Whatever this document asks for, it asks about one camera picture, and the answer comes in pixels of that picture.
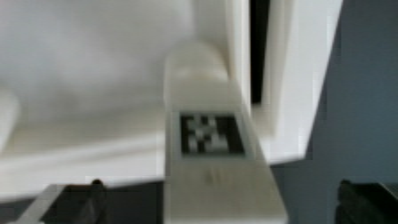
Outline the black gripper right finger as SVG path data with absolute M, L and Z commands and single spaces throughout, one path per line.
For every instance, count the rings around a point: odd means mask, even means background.
M 342 181 L 335 224 L 398 224 L 398 183 Z

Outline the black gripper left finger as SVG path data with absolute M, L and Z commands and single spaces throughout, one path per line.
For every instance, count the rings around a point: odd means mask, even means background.
M 54 184 L 40 194 L 17 224 L 109 224 L 107 187 L 100 179 L 89 184 Z

